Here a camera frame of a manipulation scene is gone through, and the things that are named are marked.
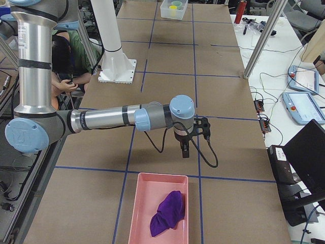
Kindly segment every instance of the white table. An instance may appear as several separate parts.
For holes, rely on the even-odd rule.
[[[256,21],[267,21],[268,16],[244,16],[249,19],[256,18]],[[246,34],[243,35],[244,26],[239,24],[234,24],[234,30],[236,33],[236,38],[238,41],[238,45],[241,47],[241,56],[244,63],[244,66],[247,65],[253,50],[247,50],[243,48],[250,48],[253,49],[257,41],[260,37],[260,33],[254,32],[251,29],[248,29]],[[287,19],[284,17],[280,17],[278,20],[274,30],[277,31],[277,34],[270,37],[264,49],[267,50],[277,50],[277,51],[288,51],[293,50],[295,48],[301,47],[302,44],[300,43],[299,39],[297,38],[294,30],[290,26]],[[297,65],[305,68],[313,68],[314,65],[310,63],[303,63],[300,60],[300,53],[304,51],[303,48],[298,48],[295,51],[290,51],[286,53],[280,52],[270,52],[270,51],[263,51],[258,62],[249,77],[249,85],[251,87],[251,91],[261,93],[267,100],[264,101],[264,109],[268,117],[271,116],[272,107],[274,106],[274,102],[269,100],[268,98],[272,98],[269,94],[263,91],[263,86],[260,81],[259,75],[260,73],[264,72],[273,76],[277,76],[280,74],[286,74],[288,67],[290,65]],[[287,76],[282,75],[276,78],[262,75],[262,82],[265,88],[265,91],[274,95],[275,97],[279,98],[284,91],[293,91],[287,88],[286,82]],[[325,84],[321,77],[319,77],[319,83]],[[325,96],[325,87],[320,87],[320,94]],[[261,96],[259,94],[256,95],[257,99],[260,99]],[[314,96],[318,105],[320,107],[325,106],[325,100],[320,96]],[[273,113],[271,116],[271,124],[276,126],[281,133],[283,134],[283,141],[281,145],[285,145],[293,136],[302,129],[303,126],[299,126],[295,124],[295,122],[290,117],[289,113],[286,111],[282,100],[279,99],[279,102],[273,108]],[[272,132],[267,133],[265,136],[265,146],[269,147],[272,144],[278,145],[281,142],[282,136],[281,134],[274,128],[271,127]],[[305,188],[303,183],[299,183],[302,189]],[[318,238],[325,240],[325,216],[319,216],[318,218],[319,223],[309,223],[307,229],[310,230],[311,234],[305,234],[304,241],[310,241],[311,238]],[[305,227],[305,223],[297,225],[295,227],[291,227],[288,224],[288,229],[290,232],[290,236],[292,240],[300,241],[302,236],[302,230]]]

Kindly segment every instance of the pink tray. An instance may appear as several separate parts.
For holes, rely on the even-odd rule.
[[[151,218],[171,191],[185,198],[185,217],[174,229],[152,237]],[[188,178],[184,175],[140,173],[128,244],[188,244]]]

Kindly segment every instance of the black monitor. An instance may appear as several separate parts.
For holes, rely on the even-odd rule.
[[[299,208],[318,202],[325,210],[325,130],[311,120],[283,147],[283,152],[311,192],[306,197],[296,195],[295,200],[281,200],[287,220],[297,225],[306,221]]]

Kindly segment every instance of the tablet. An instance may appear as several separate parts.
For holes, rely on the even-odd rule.
[[[306,125],[312,119],[321,125],[325,124],[325,115],[311,93],[307,91],[283,93],[282,99],[297,124]]]
[[[291,66],[289,74],[294,74],[292,79],[288,75],[289,87],[294,90],[310,92],[313,95],[319,93],[319,75],[317,70],[308,70],[298,66]]]

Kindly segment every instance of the green shirt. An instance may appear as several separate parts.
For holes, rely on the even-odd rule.
[[[90,65],[89,59],[87,57],[85,48],[83,47],[78,32],[76,30],[67,31],[70,38],[70,47],[74,59],[74,76],[82,75],[84,73],[91,73],[92,66]],[[96,59],[99,58],[100,54],[97,50],[91,45],[91,48],[94,51]]]

